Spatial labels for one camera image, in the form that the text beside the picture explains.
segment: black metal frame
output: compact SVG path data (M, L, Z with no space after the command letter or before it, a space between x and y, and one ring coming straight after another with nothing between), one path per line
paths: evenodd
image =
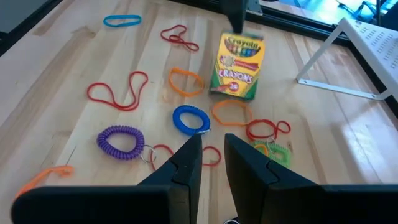
M0 40L0 56L6 52L12 45L14 45L21 37L23 37L33 26L35 26L45 15L47 15L55 6L62 0L48 0L42 7L36 10L32 15L25 19L9 34L4 35L5 38ZM209 11L222 13L219 0L170 0L186 4L189 6L206 9ZM325 40L334 30L335 25L326 24L323 22L314 21L302 16L296 16L288 12L283 12L277 9L261 6L263 16L258 16L246 13L246 20L255 22L265 26L275 27L277 29L286 30L296 34L304 35L318 40ZM386 87L374 73L372 68L368 65L362 55L358 52L353 43L344 34L333 42L350 49L363 70L373 82L373 85L381 93ZM386 103L398 118L398 102L393 96L388 97Z
M169 1L186 4L189 6L198 7L201 9L217 13L222 13L219 0L169 0ZM318 40L326 40L326 38L329 37L329 35L333 32L333 30L336 27L336 25L330 25L324 22L315 21L313 19L308 19L302 16L296 16L294 14L283 12L266 6L261 6L261 9L264 13L262 16L246 13L245 20L285 30L288 32L304 35ZM373 85L376 87L376 89L380 93L386 90L386 86L384 86L382 81L379 79L379 77L377 77L373 69L365 61L360 52L357 50L357 48L354 46L354 44L349 40L349 38L346 35L340 34L339 37L337 37L333 43L349 48L350 51L353 53L355 59L358 61L360 66L362 66L363 70L366 72L370 80L373 82ZM397 100L393 96L390 96L385 99L385 102L390 107L391 111L396 116L396 118L398 118Z

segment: crayola crayons box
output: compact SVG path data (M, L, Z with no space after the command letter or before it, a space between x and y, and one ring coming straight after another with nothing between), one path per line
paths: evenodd
M222 33L210 92L253 99L264 52L262 37Z

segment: purple coiled keychain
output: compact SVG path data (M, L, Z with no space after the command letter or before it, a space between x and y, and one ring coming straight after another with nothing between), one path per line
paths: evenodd
M110 145L110 143L107 142L107 138L115 133L123 133L134 136L136 138L136 146L134 147L134 149L129 152L123 152ZM100 147L110 156L123 160L135 159L140 156L142 150L144 149L144 144L144 135L142 135L142 133L138 129L125 125L110 126L103 132L99 133L97 137L98 147Z

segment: metal ring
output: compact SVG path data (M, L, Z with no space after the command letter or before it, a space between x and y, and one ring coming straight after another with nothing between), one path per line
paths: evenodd
M144 148L145 147L148 147L155 154L155 157L154 157L153 161L148 161L148 160L144 159L144 156L142 156L142 153L144 152ZM156 160L156 149L154 149L152 146L144 145L144 147L142 148L142 153L139 155L141 157L142 161L144 161L145 163L153 163L153 162L155 162L155 160Z
M229 222L233 222L233 223L236 223L236 224L240 224L238 221L236 221L236 220L226 220L225 222L224 222L224 224L228 224Z

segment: blue rubber band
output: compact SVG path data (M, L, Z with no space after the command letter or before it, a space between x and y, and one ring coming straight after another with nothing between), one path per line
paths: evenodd
M122 22L120 24L110 24L108 20L111 19L137 19L136 21L132 22ZM141 16L138 15L110 15L105 17L103 21L104 25L108 27L127 27L127 26L134 26L141 23Z
M190 113L198 116L203 122L202 126L197 129L189 128L188 126L186 126L180 119L180 116L183 113ZM182 105L174 110L173 123L178 130L189 136L193 136L196 133L205 133L207 131L210 131L209 116L207 116L207 114L203 110L190 105Z

